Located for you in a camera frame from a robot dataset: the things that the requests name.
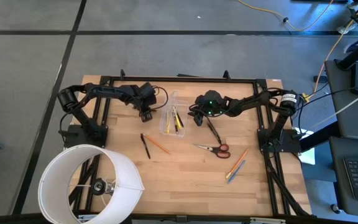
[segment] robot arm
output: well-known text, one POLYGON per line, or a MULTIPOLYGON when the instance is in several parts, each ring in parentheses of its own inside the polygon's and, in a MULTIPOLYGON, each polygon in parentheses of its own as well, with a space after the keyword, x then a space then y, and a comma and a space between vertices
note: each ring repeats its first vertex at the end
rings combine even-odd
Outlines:
POLYGON ((216 117, 225 114, 235 117, 245 110, 258 106, 266 106, 272 111, 277 112, 278 116, 269 129, 261 134, 263 137, 260 140, 260 148, 264 151, 276 151, 281 149, 283 128, 288 117, 295 114, 297 101, 298 95, 293 90, 281 90, 278 88, 270 88, 257 95, 241 100, 232 99, 227 96, 222 98, 217 91, 209 90, 205 95, 197 97, 195 104, 190 107, 189 115, 194 117, 197 126, 201 126, 204 116, 216 117), (275 96, 282 96, 279 106, 270 101, 275 96))
POLYGON ((59 102, 66 113, 79 110, 95 97, 114 98, 121 100, 128 105, 134 105, 139 110, 140 118, 143 122, 152 119, 150 105, 156 103, 155 90, 150 83, 145 83, 141 87, 137 85, 122 85, 120 87, 102 86, 87 83, 85 85, 73 85, 61 90, 58 94, 59 102), (75 92, 85 93, 84 98, 78 101, 75 92))

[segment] black desk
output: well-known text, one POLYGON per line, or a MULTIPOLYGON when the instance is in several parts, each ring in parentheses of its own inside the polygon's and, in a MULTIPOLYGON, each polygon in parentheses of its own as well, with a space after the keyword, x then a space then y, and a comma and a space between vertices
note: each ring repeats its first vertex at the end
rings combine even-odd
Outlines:
POLYGON ((358 140, 329 138, 337 182, 334 183, 338 207, 351 215, 358 215, 358 200, 352 196, 350 183, 347 179, 343 159, 358 157, 358 140))
MULTIPOLYGON (((351 71, 342 71, 337 68, 335 62, 325 62, 326 73, 331 91, 344 90, 351 87, 351 71)), ((335 110, 338 111, 358 96, 350 91, 343 91, 332 95, 335 110)), ((302 150, 315 147, 328 140, 329 137, 345 137, 358 139, 358 101, 348 109, 339 113, 337 121, 302 139, 302 150)))

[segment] red scissors handle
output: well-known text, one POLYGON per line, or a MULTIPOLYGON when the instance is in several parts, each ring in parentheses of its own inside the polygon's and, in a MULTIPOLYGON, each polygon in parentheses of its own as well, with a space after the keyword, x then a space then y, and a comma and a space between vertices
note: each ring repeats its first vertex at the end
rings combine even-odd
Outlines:
POLYGON ((221 146, 219 146, 218 149, 220 149, 221 151, 226 152, 226 151, 229 150, 229 145, 227 145, 227 144, 222 144, 221 146))
POLYGON ((230 152, 227 151, 218 151, 214 153, 216 154, 216 156, 218 156, 221 159, 227 159, 231 156, 230 152))

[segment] clear plastic container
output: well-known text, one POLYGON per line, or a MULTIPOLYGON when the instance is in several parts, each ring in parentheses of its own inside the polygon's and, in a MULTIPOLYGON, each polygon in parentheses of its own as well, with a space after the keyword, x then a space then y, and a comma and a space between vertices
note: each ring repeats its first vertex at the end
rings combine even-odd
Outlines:
POLYGON ((160 118, 160 132, 162 134, 168 134, 177 137, 183 137, 186 131, 187 125, 187 112, 189 110, 188 102, 177 100, 178 92, 174 91, 171 93, 168 99, 168 103, 163 107, 161 118, 160 118), (173 115, 173 107, 176 108, 177 113, 183 123, 183 127, 178 128, 176 132, 175 124, 177 124, 176 118, 173 115))

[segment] table leg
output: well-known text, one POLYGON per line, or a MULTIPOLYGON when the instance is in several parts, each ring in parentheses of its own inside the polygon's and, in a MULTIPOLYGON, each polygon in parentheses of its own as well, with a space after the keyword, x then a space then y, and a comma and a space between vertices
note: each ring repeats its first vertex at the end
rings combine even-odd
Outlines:
POLYGON ((339 126, 337 121, 315 132, 314 134, 311 134, 310 136, 301 139, 300 140, 301 151, 305 152, 311 149, 312 147, 322 144, 326 142, 328 138, 331 136, 341 137, 341 133, 339 131, 339 126))
POLYGON ((342 199, 341 196, 339 194, 339 189, 338 189, 338 184, 337 182, 334 182, 334 190, 335 190, 335 197, 336 197, 336 204, 332 204, 331 205, 331 210, 337 214, 341 213, 341 210, 343 210, 343 206, 342 206, 342 199))

